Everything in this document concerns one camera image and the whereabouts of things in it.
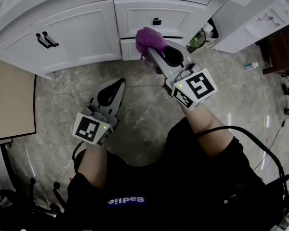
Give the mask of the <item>person's right forearm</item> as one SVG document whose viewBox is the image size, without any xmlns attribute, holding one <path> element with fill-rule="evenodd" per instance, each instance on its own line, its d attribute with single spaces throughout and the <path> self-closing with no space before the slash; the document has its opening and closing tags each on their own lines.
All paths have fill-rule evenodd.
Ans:
<svg viewBox="0 0 289 231">
<path fill-rule="evenodd" d="M 205 104 L 201 104 L 193 110 L 187 109 L 182 104 L 180 107 L 195 134 L 223 126 L 223 123 Z M 224 129 L 198 137 L 197 140 L 207 156 L 214 157 L 220 154 L 233 138 L 233 134 L 229 130 Z"/>
</svg>

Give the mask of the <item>beige flat board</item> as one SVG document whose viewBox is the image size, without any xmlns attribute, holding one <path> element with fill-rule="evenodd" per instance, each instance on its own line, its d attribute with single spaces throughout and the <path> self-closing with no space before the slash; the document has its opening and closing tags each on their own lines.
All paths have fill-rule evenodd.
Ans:
<svg viewBox="0 0 289 231">
<path fill-rule="evenodd" d="M 0 60 L 0 140 L 36 133 L 36 75 Z"/>
</svg>

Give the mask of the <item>white water dispenser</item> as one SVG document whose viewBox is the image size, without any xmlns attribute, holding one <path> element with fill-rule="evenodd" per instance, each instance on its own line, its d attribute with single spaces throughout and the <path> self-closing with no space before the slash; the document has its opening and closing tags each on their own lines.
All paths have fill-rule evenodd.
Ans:
<svg viewBox="0 0 289 231">
<path fill-rule="evenodd" d="M 219 34 L 213 49 L 233 54 L 289 25 L 289 3 L 251 0 L 243 7 L 227 1 L 212 20 Z"/>
</svg>

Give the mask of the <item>black mesh bin green bag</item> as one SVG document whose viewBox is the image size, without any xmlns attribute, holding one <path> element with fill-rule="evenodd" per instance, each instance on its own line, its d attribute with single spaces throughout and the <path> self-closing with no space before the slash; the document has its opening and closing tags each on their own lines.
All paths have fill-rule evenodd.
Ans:
<svg viewBox="0 0 289 231">
<path fill-rule="evenodd" d="M 204 44 L 206 43 L 206 39 L 207 39 L 206 33 L 203 30 L 203 28 L 201 28 L 197 32 L 197 34 L 187 44 L 186 48 L 187 48 L 188 52 L 193 53 L 197 49 L 202 48 L 204 46 Z"/>
</svg>

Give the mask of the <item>purple cloth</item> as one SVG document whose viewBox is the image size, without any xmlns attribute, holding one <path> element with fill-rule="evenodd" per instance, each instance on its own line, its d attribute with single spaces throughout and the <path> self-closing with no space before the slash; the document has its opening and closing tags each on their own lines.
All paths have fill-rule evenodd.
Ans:
<svg viewBox="0 0 289 231">
<path fill-rule="evenodd" d="M 152 28 L 144 27 L 139 29 L 135 36 L 135 46 L 137 51 L 141 54 L 141 59 L 146 59 L 152 62 L 149 55 L 149 47 L 156 49 L 159 53 L 167 48 L 167 43 L 163 36 Z"/>
</svg>

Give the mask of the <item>small white bottle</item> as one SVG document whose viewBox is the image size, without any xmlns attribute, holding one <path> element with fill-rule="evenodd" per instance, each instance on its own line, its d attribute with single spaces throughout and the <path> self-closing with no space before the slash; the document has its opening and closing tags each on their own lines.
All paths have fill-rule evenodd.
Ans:
<svg viewBox="0 0 289 231">
<path fill-rule="evenodd" d="M 244 69 L 246 71 L 248 71 L 248 70 L 252 70 L 252 69 L 257 68 L 258 66 L 259 66 L 259 64 L 257 62 L 252 62 L 252 63 L 249 63 L 249 64 L 245 64 L 244 65 Z"/>
</svg>

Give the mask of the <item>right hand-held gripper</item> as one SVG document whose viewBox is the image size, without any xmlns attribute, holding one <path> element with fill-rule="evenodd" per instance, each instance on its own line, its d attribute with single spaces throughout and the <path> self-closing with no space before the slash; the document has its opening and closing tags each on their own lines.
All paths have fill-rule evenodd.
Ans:
<svg viewBox="0 0 289 231">
<path fill-rule="evenodd" d="M 192 62 L 190 53 L 179 41 L 166 40 L 164 50 L 148 48 L 149 56 L 166 78 L 171 97 L 189 110 L 209 100 L 217 91 L 209 71 Z"/>
</svg>

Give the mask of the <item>person's left forearm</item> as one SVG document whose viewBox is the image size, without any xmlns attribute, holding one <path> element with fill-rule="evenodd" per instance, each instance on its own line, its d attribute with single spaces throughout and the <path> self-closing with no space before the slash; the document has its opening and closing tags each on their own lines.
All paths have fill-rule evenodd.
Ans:
<svg viewBox="0 0 289 231">
<path fill-rule="evenodd" d="M 88 144 L 78 173 L 82 174 L 91 185 L 102 190 L 107 175 L 107 148 Z"/>
</svg>

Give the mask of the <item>black rectangular waste bin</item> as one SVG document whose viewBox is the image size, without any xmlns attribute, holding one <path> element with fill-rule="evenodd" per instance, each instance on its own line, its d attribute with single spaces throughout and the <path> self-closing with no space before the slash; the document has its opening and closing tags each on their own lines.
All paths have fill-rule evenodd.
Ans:
<svg viewBox="0 0 289 231">
<path fill-rule="evenodd" d="M 219 33 L 216 29 L 213 19 L 210 18 L 202 29 L 205 33 L 205 43 L 203 46 L 210 48 L 213 46 L 215 40 L 219 38 Z"/>
</svg>

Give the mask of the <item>person's black clothed torso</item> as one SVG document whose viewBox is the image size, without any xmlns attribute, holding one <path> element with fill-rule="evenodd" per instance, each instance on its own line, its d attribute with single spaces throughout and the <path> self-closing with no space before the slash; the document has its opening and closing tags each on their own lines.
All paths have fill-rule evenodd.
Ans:
<svg viewBox="0 0 289 231">
<path fill-rule="evenodd" d="M 265 184 L 236 138 L 207 156 L 186 118 L 156 162 L 133 167 L 112 153 L 105 162 L 101 187 L 80 171 L 70 182 L 65 231 L 270 231 L 284 216 L 284 180 Z"/>
</svg>

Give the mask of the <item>black office chair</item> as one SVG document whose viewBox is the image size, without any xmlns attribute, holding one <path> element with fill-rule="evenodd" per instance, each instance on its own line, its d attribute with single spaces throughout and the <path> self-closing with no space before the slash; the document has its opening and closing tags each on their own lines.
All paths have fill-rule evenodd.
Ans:
<svg viewBox="0 0 289 231">
<path fill-rule="evenodd" d="M 54 217 L 58 208 L 46 209 L 34 202 L 35 183 L 35 179 L 31 178 L 28 196 L 12 190 L 0 190 L 0 231 L 60 230 L 60 224 Z"/>
</svg>

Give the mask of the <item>dark wooden vanity cabinet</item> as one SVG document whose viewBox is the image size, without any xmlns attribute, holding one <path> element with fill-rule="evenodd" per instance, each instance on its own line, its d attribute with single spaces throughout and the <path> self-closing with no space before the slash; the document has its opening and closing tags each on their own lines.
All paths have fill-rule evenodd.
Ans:
<svg viewBox="0 0 289 231">
<path fill-rule="evenodd" d="M 289 76 L 289 25 L 256 42 L 263 59 L 263 74 Z"/>
</svg>

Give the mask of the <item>white vanity cabinet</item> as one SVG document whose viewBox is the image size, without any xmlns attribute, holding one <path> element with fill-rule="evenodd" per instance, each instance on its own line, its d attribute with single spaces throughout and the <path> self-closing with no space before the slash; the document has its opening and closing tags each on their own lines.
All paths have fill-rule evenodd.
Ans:
<svg viewBox="0 0 289 231">
<path fill-rule="evenodd" d="M 186 45 L 227 2 L 251 0 L 182 0 L 207 6 L 207 12 L 179 43 Z M 59 44 L 43 47 L 43 31 Z M 78 65 L 122 58 L 114 0 L 9 0 L 0 8 L 0 60 L 53 79 L 54 72 Z"/>
</svg>

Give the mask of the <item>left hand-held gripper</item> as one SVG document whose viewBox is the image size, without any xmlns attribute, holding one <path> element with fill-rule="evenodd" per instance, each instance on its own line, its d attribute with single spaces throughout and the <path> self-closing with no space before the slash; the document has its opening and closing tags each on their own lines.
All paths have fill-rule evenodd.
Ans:
<svg viewBox="0 0 289 231">
<path fill-rule="evenodd" d="M 90 95 L 89 104 L 83 112 L 77 113 L 72 136 L 92 145 L 103 145 L 118 124 L 116 114 L 125 87 L 125 79 L 118 78 L 95 88 Z"/>
</svg>

